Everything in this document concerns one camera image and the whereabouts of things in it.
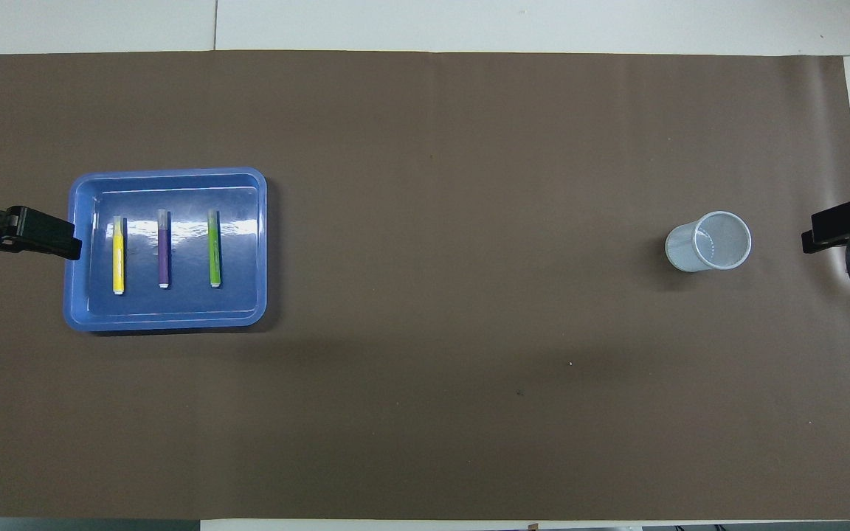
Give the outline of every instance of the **brown table surface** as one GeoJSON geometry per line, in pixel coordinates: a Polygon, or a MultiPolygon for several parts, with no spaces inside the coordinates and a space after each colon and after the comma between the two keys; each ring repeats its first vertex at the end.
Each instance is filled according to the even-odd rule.
{"type": "Polygon", "coordinates": [[[270,316],[94,336],[0,255],[0,516],[850,518],[840,58],[0,56],[0,207],[251,165],[270,316]],[[741,268],[666,262],[741,215],[741,268]]]}

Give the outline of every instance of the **plastic tray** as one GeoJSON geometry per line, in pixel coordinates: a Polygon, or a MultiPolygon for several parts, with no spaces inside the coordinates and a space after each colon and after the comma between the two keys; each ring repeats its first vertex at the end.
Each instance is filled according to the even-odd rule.
{"type": "Polygon", "coordinates": [[[247,326],[267,309],[267,182],[254,168],[92,173],[75,181],[68,219],[83,242],[64,271],[76,330],[247,326]],[[171,285],[159,287],[156,212],[168,209],[171,285]],[[222,285],[209,284],[208,212],[218,209],[222,285]],[[125,219],[125,292],[112,290],[112,224],[125,219]]]}

